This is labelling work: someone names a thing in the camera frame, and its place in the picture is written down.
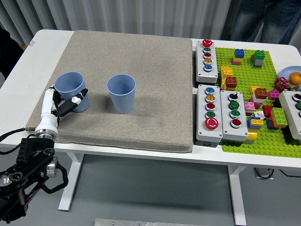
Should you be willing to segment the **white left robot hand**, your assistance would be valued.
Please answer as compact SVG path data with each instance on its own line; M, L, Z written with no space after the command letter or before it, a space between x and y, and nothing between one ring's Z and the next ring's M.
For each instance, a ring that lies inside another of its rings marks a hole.
M42 103L41 122L35 128L35 137L55 140L58 134L59 118L64 117L78 107L83 102L87 93L88 89L83 89L71 99L61 104L61 96L57 90L54 87L48 88Z

